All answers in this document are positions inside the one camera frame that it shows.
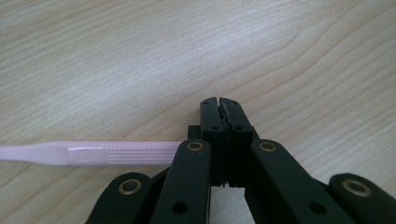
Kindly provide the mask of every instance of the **screw hole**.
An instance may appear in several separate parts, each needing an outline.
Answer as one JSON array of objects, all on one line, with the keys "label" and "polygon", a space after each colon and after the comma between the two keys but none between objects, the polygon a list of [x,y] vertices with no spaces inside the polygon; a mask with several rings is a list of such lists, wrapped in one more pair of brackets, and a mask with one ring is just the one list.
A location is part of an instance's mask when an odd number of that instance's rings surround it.
[{"label": "screw hole", "polygon": [[122,189],[125,191],[131,191],[137,188],[136,182],[127,182],[122,186]]},{"label": "screw hole", "polygon": [[178,215],[185,214],[187,210],[189,210],[189,206],[183,202],[175,203],[172,207],[172,211]]},{"label": "screw hole", "polygon": [[310,203],[308,206],[316,214],[325,215],[327,213],[326,208],[320,203]]},{"label": "screw hole", "polygon": [[361,186],[361,185],[358,185],[356,183],[350,183],[349,187],[354,189],[354,190],[356,190],[356,191],[358,191],[358,192],[364,192],[364,187]]}]

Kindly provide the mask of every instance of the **wood grain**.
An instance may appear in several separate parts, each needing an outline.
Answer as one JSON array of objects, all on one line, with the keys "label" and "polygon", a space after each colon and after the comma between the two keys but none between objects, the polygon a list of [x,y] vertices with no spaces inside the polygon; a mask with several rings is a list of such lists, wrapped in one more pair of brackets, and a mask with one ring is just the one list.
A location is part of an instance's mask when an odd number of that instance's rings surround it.
[{"label": "wood grain", "polygon": [[[396,197],[394,1],[2,1],[0,145],[183,140],[235,99],[314,177]],[[163,167],[0,163],[1,223],[83,223],[117,175]],[[212,223],[251,223],[213,189]]]}]

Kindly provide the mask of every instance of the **white plastic handle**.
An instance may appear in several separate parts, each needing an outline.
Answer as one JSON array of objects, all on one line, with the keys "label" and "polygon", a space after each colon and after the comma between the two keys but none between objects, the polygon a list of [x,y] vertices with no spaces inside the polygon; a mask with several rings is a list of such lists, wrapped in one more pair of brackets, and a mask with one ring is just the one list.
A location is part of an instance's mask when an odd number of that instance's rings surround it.
[{"label": "white plastic handle", "polygon": [[47,165],[167,165],[180,142],[48,142],[0,147],[2,161],[29,161]]}]

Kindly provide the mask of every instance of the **wooden table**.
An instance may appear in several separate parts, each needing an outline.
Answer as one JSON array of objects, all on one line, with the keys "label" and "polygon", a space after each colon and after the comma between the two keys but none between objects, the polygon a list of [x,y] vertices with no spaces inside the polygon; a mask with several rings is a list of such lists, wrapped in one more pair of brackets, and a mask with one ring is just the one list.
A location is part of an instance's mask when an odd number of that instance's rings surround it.
[{"label": "wooden table", "polygon": [[[0,145],[183,140],[199,103],[242,104],[314,178],[396,197],[394,1],[3,1]],[[83,223],[106,185],[164,167],[0,163],[1,223]],[[213,189],[212,223],[251,223]]]}]

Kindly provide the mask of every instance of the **black mechanical arm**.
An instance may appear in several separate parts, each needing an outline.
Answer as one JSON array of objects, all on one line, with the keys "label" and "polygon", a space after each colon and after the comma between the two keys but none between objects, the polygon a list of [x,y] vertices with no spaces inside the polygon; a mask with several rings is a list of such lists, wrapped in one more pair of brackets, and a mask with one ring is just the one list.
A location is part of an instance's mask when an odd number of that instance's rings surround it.
[{"label": "black mechanical arm", "polygon": [[256,223],[396,223],[396,201],[352,174],[320,183],[278,142],[260,139],[236,101],[201,102],[172,165],[114,179],[87,223],[208,223],[210,187],[245,188]]}]

